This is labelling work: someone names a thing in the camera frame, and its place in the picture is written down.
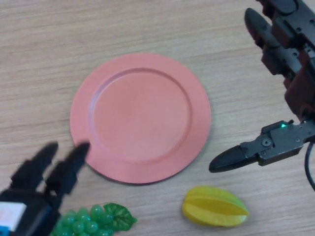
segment toy fruit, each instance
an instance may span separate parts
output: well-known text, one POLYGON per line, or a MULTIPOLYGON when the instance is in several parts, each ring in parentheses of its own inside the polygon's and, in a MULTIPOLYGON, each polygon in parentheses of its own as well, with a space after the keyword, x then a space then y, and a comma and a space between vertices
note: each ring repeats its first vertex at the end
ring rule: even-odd
POLYGON ((194 223, 232 227, 242 224, 249 212, 240 199, 216 187, 191 189, 182 207, 184 215, 194 223))
POLYGON ((130 211, 116 203, 94 205, 78 212, 69 211, 56 224, 51 236, 112 236, 115 232, 128 231, 137 222, 130 211))

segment black cable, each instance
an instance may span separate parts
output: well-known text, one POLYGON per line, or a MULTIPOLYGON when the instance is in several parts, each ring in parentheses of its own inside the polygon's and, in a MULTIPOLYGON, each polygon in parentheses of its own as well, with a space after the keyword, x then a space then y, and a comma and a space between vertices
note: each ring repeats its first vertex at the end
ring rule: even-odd
POLYGON ((314 182, 312 175, 311 175, 311 172, 310 172, 310 155, 312 152, 313 145, 314 145, 314 143, 310 142, 309 146, 307 147, 306 154, 305 154, 304 168, 305 168, 306 177, 307 177, 311 187, 315 191, 315 182, 314 182))

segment grape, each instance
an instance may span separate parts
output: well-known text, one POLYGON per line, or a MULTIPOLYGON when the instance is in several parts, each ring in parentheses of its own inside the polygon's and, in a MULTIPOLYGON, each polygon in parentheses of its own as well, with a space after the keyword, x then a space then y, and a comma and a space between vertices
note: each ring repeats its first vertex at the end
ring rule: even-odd
POLYGON ((114 219, 114 217, 112 215, 108 215, 107 213, 103 213, 99 219, 99 223, 103 226, 103 225, 107 225, 110 222, 112 222, 114 219))
POLYGON ((87 222, 90 221, 90 215, 86 208, 79 209, 77 215, 76 215, 77 221, 87 222))
POLYGON ((111 230, 98 230, 94 236, 112 236, 114 234, 111 230))
POLYGON ((94 205, 90 210, 91 219, 98 221, 103 214, 103 209, 100 205, 94 205))
POLYGON ((93 234, 97 231, 98 225, 95 221, 88 221, 85 223, 84 231, 88 234, 93 234))
POLYGON ((83 233, 83 231, 84 231, 84 223, 81 222, 81 221, 74 222, 73 225, 72 225, 72 230, 76 234, 83 233))
POLYGON ((71 236, 69 228, 62 227, 57 229, 57 236, 71 236))
POLYGON ((65 215, 62 217, 62 223, 64 226, 71 226, 75 221, 74 215, 65 215))

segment blue sticker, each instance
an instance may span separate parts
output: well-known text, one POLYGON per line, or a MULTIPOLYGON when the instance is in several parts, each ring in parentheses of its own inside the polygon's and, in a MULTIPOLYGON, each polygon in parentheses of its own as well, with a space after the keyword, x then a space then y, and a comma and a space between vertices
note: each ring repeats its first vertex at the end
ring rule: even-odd
POLYGON ((0 236, 9 236, 10 231, 8 227, 0 226, 0 236))

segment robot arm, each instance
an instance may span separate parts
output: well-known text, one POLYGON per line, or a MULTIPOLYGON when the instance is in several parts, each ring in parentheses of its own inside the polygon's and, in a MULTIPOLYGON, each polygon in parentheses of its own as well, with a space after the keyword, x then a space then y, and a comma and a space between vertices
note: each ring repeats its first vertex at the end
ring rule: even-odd
POLYGON ((315 14, 301 0, 257 0, 272 26, 256 11, 245 12, 245 23, 262 62, 273 75, 283 75, 285 100, 301 121, 263 127, 251 142, 241 143, 209 166, 212 173, 258 162, 264 166, 297 155, 304 143, 315 139, 315 14))
POLYGON ((32 160, 25 161, 11 177, 11 185, 0 193, 0 236, 48 236, 60 217, 58 210, 63 197, 71 193, 77 181, 89 148, 89 143, 81 143, 64 161, 58 162, 45 180, 43 192, 36 189, 58 143, 46 145, 32 160))

